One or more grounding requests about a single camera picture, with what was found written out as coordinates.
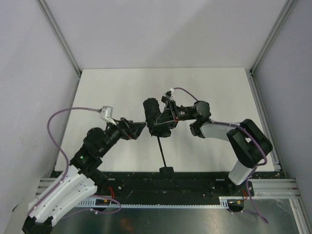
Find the white wall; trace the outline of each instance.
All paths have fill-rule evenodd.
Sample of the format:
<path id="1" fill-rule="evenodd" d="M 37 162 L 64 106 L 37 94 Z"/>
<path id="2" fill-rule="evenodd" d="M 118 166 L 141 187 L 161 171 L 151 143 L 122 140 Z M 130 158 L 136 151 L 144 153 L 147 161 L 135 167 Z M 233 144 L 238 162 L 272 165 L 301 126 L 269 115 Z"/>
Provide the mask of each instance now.
<path id="1" fill-rule="evenodd" d="M 49 116 L 70 106 L 77 78 L 35 0 L 0 3 L 0 233 L 55 148 Z M 58 138 L 64 116 L 53 122 Z"/>
<path id="2" fill-rule="evenodd" d="M 312 219 L 312 1 L 300 0 L 256 72 L 280 157 Z"/>
<path id="3" fill-rule="evenodd" d="M 250 68 L 286 0 L 47 0 L 81 69 Z"/>

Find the white connector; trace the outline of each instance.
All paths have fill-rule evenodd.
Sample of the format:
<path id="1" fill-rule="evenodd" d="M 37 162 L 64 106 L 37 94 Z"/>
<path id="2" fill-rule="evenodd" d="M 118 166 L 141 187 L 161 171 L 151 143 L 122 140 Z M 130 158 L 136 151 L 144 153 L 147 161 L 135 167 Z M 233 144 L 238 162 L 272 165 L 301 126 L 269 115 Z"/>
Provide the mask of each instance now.
<path id="1" fill-rule="evenodd" d="M 99 117 L 107 123 L 111 123 L 113 125 L 117 125 L 116 122 L 112 119 L 113 108 L 111 106 L 103 106 L 101 112 L 99 113 Z"/>

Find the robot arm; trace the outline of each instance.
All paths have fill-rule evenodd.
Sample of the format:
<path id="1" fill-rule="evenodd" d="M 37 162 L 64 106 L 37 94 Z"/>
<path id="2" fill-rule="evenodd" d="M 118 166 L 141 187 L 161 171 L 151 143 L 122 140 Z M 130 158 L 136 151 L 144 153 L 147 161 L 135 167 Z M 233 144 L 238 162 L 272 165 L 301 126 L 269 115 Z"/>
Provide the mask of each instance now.
<path id="1" fill-rule="evenodd" d="M 108 178 L 97 167 L 101 158 L 118 140 L 137 139 L 145 122 L 132 122 L 125 118 L 114 120 L 111 107 L 103 107 L 101 119 L 107 122 L 106 131 L 89 130 L 83 146 L 70 161 L 68 172 L 63 172 L 44 193 L 29 204 L 28 217 L 22 230 L 25 234 L 49 234 L 53 226 L 73 207 L 85 198 L 103 192 Z"/>
<path id="2" fill-rule="evenodd" d="M 149 98 L 143 103 L 150 134 L 169 137 L 171 129 L 175 128 L 179 121 L 195 119 L 195 122 L 190 124 L 191 133 L 195 137 L 217 138 L 231 143 L 238 161 L 228 177 L 235 186 L 242 184 L 263 159 L 259 149 L 254 142 L 248 141 L 248 136 L 242 129 L 256 140 L 266 156 L 273 149 L 270 141 L 250 119 L 235 124 L 215 122 L 210 119 L 209 103 L 197 101 L 190 107 L 178 107 L 174 101 L 173 89 L 166 92 L 161 101 L 166 104 L 162 113 L 155 98 Z"/>

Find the red wire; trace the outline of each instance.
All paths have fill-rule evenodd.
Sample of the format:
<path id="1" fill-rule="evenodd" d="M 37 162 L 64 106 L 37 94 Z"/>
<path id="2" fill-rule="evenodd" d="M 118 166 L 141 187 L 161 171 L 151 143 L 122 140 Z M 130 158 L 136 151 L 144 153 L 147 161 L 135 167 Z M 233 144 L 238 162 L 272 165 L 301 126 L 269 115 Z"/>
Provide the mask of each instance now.
<path id="1" fill-rule="evenodd" d="M 244 195 L 244 197 L 246 197 L 246 198 L 244 198 L 244 201 L 246 201 L 246 200 L 248 199 L 248 195 L 247 195 L 247 193 L 245 192 L 245 190 L 243 190 L 243 195 Z"/>
<path id="2" fill-rule="evenodd" d="M 108 189 L 109 189 L 109 191 L 111 191 L 111 196 L 114 199 L 115 198 L 115 193 L 114 193 L 112 187 L 108 187 Z"/>

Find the white platform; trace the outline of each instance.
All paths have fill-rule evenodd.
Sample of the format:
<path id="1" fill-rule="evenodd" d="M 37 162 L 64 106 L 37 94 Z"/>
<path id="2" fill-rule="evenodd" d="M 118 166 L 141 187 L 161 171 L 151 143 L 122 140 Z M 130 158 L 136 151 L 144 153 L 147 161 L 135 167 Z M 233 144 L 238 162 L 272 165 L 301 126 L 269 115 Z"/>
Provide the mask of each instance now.
<path id="1" fill-rule="evenodd" d="M 74 107 L 113 106 L 113 118 L 145 121 L 143 101 L 161 96 L 173 87 L 183 87 L 199 100 L 210 103 L 212 119 L 240 122 L 252 119 L 261 123 L 243 68 L 153 68 L 84 70 Z M 175 91 L 177 105 L 191 106 L 194 100 Z M 183 172 L 230 171 L 236 156 L 229 142 L 194 137 L 192 121 L 179 122 L 169 138 L 161 139 L 168 166 Z M 70 114 L 62 148 L 71 159 L 82 146 L 88 130 L 105 129 L 106 123 L 94 112 L 75 110 Z M 157 138 L 143 130 L 138 140 L 120 140 L 104 157 L 101 171 L 158 171 L 163 166 Z M 64 170 L 65 160 L 58 156 L 56 171 Z M 274 171 L 272 159 L 258 171 Z"/>

